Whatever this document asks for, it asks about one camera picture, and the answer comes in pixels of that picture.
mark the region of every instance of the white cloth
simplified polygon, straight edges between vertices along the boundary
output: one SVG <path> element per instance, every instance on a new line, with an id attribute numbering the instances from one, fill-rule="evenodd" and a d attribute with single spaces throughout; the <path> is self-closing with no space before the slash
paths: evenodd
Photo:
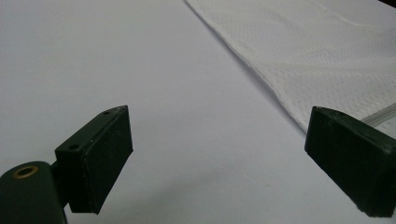
<path id="1" fill-rule="evenodd" d="M 396 21 L 390 27 L 351 21 L 319 0 L 187 2 L 305 131 L 313 105 L 366 119 L 396 104 Z M 395 124 L 377 128 L 395 137 Z"/>

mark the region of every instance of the white tablecloth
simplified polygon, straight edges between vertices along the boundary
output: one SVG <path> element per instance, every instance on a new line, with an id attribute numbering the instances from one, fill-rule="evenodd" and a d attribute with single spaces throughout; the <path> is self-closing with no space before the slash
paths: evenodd
<path id="1" fill-rule="evenodd" d="M 117 105 L 130 107 L 134 153 L 99 216 L 66 206 L 69 223 L 395 222 L 357 209 L 271 91 L 183 1 L 0 3 L 1 173 L 54 162 L 57 146 Z"/>

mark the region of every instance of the textured white fabric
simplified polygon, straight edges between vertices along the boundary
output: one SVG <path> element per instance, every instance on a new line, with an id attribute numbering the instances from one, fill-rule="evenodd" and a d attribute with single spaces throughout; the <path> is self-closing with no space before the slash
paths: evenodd
<path id="1" fill-rule="evenodd" d="M 349 21 L 315 0 L 187 3 L 305 131 L 313 105 L 364 119 L 396 103 L 395 28 Z M 394 121 L 377 128 L 396 133 Z"/>

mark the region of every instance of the dark green clamp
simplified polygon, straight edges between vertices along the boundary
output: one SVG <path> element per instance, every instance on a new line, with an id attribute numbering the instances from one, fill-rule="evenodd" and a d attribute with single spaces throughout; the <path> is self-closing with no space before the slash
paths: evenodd
<path id="1" fill-rule="evenodd" d="M 0 223 L 66 223 L 64 207 L 98 214 L 133 152 L 128 106 L 104 111 L 55 149 L 0 178 Z"/>
<path id="2" fill-rule="evenodd" d="M 396 140 L 339 111 L 312 109 L 305 151 L 369 217 L 396 206 Z"/>

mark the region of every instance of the brass grommet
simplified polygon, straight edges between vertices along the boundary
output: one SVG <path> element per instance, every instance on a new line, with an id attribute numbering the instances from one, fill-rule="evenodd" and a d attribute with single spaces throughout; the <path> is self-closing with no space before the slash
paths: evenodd
<path id="1" fill-rule="evenodd" d="M 12 177 L 14 177 L 14 179 L 24 179 L 26 177 L 29 177 L 33 174 L 35 174 L 35 172 L 38 171 L 38 167 L 31 165 L 31 166 L 24 166 L 20 169 L 18 169 L 16 172 L 14 172 L 14 174 L 12 175 Z"/>

